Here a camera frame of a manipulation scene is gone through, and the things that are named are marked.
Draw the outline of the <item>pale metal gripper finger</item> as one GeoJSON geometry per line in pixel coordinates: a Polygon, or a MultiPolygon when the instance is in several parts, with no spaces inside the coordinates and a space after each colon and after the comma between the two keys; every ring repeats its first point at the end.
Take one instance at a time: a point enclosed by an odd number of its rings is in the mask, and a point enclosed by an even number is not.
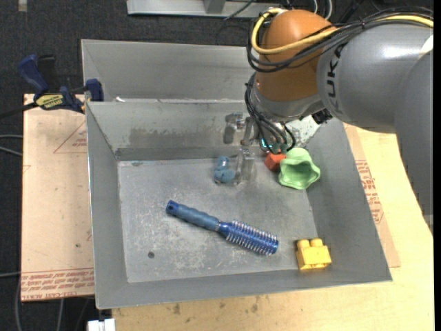
{"type": "Polygon", "coordinates": [[[233,183],[234,185],[238,185],[242,181],[242,165],[243,165],[243,153],[239,152],[235,159],[235,175],[233,183]]]}
{"type": "Polygon", "coordinates": [[[251,148],[244,148],[242,153],[242,180],[250,181],[254,173],[256,155],[251,148]]]}

